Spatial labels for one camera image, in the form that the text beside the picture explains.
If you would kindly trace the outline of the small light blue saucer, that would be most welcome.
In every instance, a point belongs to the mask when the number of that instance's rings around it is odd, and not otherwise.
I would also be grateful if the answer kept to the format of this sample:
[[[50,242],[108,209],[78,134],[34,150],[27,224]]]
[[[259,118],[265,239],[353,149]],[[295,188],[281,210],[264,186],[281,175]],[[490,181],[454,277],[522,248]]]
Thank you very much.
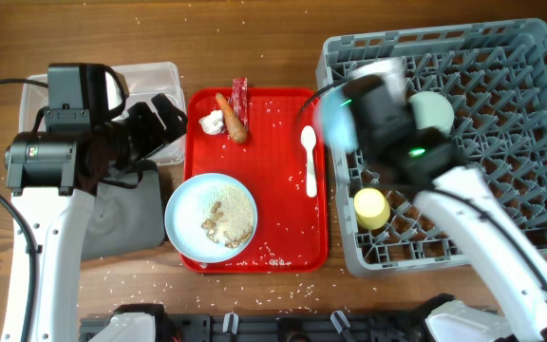
[[[359,147],[350,104],[351,99],[337,87],[320,98],[314,114],[314,121],[321,128],[325,145],[345,153],[355,152]]]

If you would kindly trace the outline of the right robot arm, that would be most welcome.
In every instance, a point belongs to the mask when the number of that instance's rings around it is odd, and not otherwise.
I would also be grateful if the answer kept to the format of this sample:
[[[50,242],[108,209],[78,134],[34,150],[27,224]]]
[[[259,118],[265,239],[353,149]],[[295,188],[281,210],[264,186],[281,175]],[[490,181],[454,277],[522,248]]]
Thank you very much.
[[[547,341],[547,261],[519,231],[449,137],[420,128],[414,107],[398,103],[377,75],[344,83],[327,108],[348,151],[394,171],[394,189],[442,228],[497,299],[518,341]]]

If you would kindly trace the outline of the yellow plastic cup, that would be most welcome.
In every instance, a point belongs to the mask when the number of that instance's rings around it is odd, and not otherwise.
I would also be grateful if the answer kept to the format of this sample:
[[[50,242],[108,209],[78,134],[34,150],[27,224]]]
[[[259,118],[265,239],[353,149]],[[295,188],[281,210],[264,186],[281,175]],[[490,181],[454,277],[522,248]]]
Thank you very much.
[[[391,212],[389,203],[378,189],[359,190],[354,196],[353,205],[357,222],[363,229],[381,229],[389,220]]]

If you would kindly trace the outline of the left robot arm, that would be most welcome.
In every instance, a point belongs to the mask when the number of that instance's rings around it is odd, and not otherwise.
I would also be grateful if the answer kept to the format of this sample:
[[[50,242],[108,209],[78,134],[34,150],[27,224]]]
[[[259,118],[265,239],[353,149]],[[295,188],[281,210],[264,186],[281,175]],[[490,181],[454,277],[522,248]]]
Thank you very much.
[[[162,91],[137,99],[102,64],[53,64],[47,104],[5,154],[15,237],[5,341],[74,341],[84,260],[165,239],[155,156],[187,131]]]

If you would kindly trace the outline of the mint green bowl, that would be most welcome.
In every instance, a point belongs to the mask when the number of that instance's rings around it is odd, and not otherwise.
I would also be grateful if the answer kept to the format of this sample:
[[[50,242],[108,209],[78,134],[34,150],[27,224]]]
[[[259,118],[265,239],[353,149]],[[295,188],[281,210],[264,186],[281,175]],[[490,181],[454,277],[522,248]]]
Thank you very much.
[[[440,93],[423,91],[412,95],[408,103],[418,129],[436,128],[449,136],[455,112],[451,103]]]

